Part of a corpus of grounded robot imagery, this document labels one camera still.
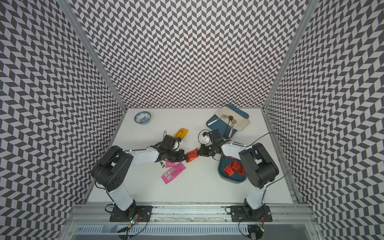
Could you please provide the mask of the pink tea sachet labelled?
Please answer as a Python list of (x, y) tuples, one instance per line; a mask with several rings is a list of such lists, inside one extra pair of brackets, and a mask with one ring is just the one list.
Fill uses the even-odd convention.
[(186, 167), (183, 165), (183, 163), (178, 163), (162, 175), (162, 180), (167, 185), (177, 176), (179, 176), (185, 169)]

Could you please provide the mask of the red tea bag bottom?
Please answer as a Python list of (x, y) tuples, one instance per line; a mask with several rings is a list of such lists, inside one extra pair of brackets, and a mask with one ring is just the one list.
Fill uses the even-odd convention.
[(188, 153), (186, 154), (186, 156), (187, 156), (186, 163), (190, 163), (190, 162), (192, 162), (193, 160), (195, 160), (196, 158), (199, 157), (199, 155), (198, 155), (198, 149), (194, 149), (194, 150), (188, 152)]

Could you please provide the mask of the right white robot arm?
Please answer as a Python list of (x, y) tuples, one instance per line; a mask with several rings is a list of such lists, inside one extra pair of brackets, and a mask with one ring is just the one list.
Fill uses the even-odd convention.
[(269, 211), (264, 197), (267, 187), (275, 181), (280, 171), (262, 144), (257, 143), (249, 147), (239, 143), (201, 145), (197, 154), (202, 157), (214, 157), (220, 154), (218, 166), (220, 177), (235, 184), (248, 180), (253, 185), (244, 200), (244, 205), (231, 207), (233, 222), (272, 220), (264, 216)]

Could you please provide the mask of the red tea bag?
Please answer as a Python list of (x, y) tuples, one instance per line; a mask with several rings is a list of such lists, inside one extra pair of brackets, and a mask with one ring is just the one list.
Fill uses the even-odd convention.
[(199, 157), (199, 155), (198, 155), (198, 149), (194, 149), (194, 150), (188, 152), (188, 153), (186, 154), (186, 156), (187, 156), (186, 163), (190, 163), (190, 162), (192, 162), (193, 160), (195, 160), (196, 158)]
[(237, 172), (237, 167), (235, 165), (235, 162), (232, 162), (228, 164), (226, 167), (224, 167), (223, 172), (227, 174), (228, 178), (234, 175)]
[(244, 166), (240, 162), (238, 162), (237, 160), (235, 160), (231, 163), (231, 169), (232, 169), (233, 174), (238, 173), (242, 176), (246, 175)]

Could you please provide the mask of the yellow tea bag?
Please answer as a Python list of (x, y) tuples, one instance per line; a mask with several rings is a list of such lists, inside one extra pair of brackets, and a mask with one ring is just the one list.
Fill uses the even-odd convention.
[(185, 138), (185, 136), (188, 134), (189, 130), (188, 129), (184, 129), (184, 128), (181, 128), (178, 130), (178, 132), (174, 135), (175, 138), (180, 138), (181, 140), (183, 140)]

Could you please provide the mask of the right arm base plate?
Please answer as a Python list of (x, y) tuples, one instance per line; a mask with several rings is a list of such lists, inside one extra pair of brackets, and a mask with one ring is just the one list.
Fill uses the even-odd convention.
[(269, 206), (263, 205), (257, 210), (253, 210), (250, 207), (246, 206), (230, 206), (230, 215), (232, 222), (261, 222), (262, 220), (265, 223), (273, 221), (272, 214)]

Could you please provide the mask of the red tea bag top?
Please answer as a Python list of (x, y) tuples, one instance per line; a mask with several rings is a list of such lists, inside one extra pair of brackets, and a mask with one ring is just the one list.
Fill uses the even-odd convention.
[(223, 172), (227, 174), (228, 178), (234, 175), (237, 172), (237, 167), (235, 165), (235, 162), (232, 162), (228, 164), (226, 167), (224, 167)]

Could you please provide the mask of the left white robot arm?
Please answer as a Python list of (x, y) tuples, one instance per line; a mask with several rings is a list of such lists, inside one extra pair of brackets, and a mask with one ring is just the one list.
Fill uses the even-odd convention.
[(94, 166), (92, 177), (96, 183), (104, 187), (116, 208), (121, 212), (127, 212), (135, 204), (135, 200), (129, 194), (128, 185), (125, 184), (131, 166), (157, 163), (162, 160), (178, 163), (186, 159), (184, 150), (170, 148), (163, 150), (156, 146), (141, 150), (123, 150), (118, 146), (112, 146)]

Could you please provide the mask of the teal storage box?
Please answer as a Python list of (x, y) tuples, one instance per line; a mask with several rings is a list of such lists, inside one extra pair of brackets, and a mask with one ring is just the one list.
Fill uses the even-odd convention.
[(237, 161), (240, 164), (241, 167), (243, 166), (242, 162), (240, 160), (238, 160), (238, 159), (235, 159), (235, 158), (232, 158), (232, 157), (221, 156), (221, 158), (219, 160), (218, 173), (219, 173), (219, 176), (222, 179), (224, 179), (226, 181), (229, 181), (231, 183), (240, 184), (240, 183), (244, 182), (247, 179), (246, 174), (242, 175), (242, 174), (240, 174), (238, 172), (234, 172), (233, 175), (229, 176), (229, 174), (224, 171), (224, 169), (226, 167), (229, 167), (235, 161)]

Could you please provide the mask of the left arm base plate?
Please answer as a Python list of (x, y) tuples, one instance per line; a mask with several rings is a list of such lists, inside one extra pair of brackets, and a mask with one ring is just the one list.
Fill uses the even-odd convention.
[(146, 223), (150, 220), (152, 215), (152, 206), (131, 206), (126, 211), (121, 211), (117, 206), (114, 206), (110, 222), (131, 222), (135, 215), (140, 215), (139, 220), (141, 223)]

